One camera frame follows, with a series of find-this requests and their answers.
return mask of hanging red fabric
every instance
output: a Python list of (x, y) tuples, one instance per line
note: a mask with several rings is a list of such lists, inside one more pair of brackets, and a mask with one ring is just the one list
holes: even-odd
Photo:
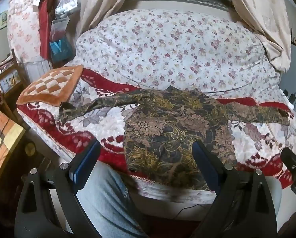
[(40, 35), (40, 55), (42, 58), (49, 60), (50, 45), (49, 38), (51, 32), (52, 17), (50, 14), (53, 12), (53, 0), (41, 0), (39, 3), (39, 35)]

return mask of silver screw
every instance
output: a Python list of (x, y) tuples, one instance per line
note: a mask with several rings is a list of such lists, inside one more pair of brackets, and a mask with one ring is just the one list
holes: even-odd
[(255, 173), (257, 173), (259, 176), (261, 176), (263, 174), (262, 170), (260, 170), (260, 169), (256, 169)]
[(61, 163), (60, 168), (62, 170), (65, 170), (66, 168), (68, 168), (68, 163)]
[(30, 171), (30, 174), (34, 175), (37, 171), (38, 171), (38, 169), (32, 168), (31, 171)]
[(226, 170), (232, 170), (233, 169), (232, 165), (230, 165), (230, 164), (224, 165), (224, 167), (225, 167)]

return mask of jeans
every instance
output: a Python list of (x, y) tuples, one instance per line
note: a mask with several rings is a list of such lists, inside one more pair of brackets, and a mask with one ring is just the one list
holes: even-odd
[[(266, 176), (274, 202), (276, 216), (281, 201), (280, 181)], [(77, 198), (94, 227), (103, 238), (148, 237), (147, 223), (129, 196), (120, 175), (100, 161), (85, 184), (77, 192)]]

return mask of red and white blanket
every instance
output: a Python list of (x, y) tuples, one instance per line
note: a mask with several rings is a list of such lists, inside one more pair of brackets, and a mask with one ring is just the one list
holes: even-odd
[[(119, 91), (127, 92), (135, 89), (137, 89), (135, 86), (111, 82), (85, 68), (69, 102), (79, 106), (100, 96), (110, 96)], [(221, 103), (236, 101), (249, 106), (258, 105), (253, 98), (218, 100)], [(259, 105), (289, 111), (285, 104), (279, 102), (265, 102)], [(71, 160), (76, 153), (82, 152), (90, 140), (94, 138), (100, 140), (102, 148), (99, 160), (135, 180), (141, 195), (175, 202), (212, 201), (214, 197), (210, 191), (185, 189), (185, 192), (182, 192), (148, 180), (142, 173), (128, 172), (122, 142), (125, 120), (135, 107), (136, 105), (105, 107), (65, 124), (61, 124), (59, 120), (58, 107), (42, 102), (18, 105), (18, 112), (44, 141), (66, 160)], [(291, 174), (280, 160), (280, 152), (284, 147), (290, 147), (296, 153), (296, 119), (292, 114), (289, 126), (233, 121), (229, 122), (229, 125), (234, 137), (233, 145), (239, 170), (254, 171), (259, 168), (266, 176), (277, 177), (283, 188), (291, 184)]]

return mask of orange checkered cushion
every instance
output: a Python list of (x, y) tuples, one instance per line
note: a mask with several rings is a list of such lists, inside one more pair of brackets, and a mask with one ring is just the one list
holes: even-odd
[(44, 74), (31, 83), (19, 96), (17, 105), (44, 102), (59, 106), (69, 99), (82, 74), (83, 66), (66, 66)]

